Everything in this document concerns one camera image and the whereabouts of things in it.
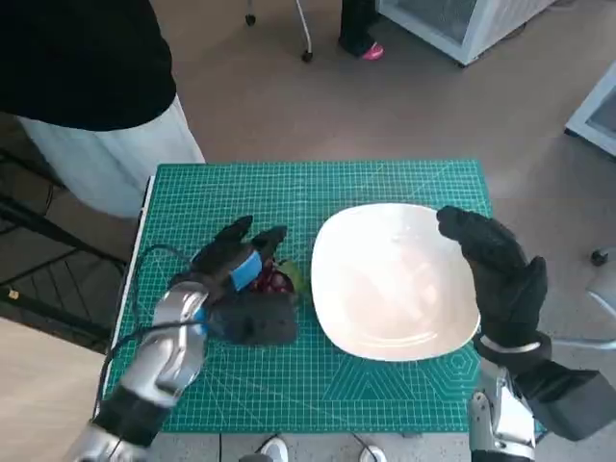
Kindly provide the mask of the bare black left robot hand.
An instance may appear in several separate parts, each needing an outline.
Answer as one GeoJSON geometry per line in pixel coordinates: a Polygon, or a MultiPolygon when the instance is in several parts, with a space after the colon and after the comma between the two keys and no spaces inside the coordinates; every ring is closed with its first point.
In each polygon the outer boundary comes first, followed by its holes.
{"type": "Polygon", "coordinates": [[[243,216],[223,227],[191,261],[192,272],[207,276],[236,292],[248,287],[273,261],[287,227],[276,225],[247,239],[253,216],[243,216]]]}

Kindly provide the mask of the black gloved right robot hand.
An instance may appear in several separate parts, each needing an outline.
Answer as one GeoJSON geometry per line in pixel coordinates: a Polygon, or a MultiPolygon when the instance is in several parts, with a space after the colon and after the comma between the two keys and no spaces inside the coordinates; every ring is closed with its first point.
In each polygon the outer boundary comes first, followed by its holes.
{"type": "Polygon", "coordinates": [[[527,259],[515,235],[494,218],[453,206],[436,217],[441,235],[460,245],[471,268],[481,334],[505,348],[537,342],[548,291],[546,260],[527,259]]]}

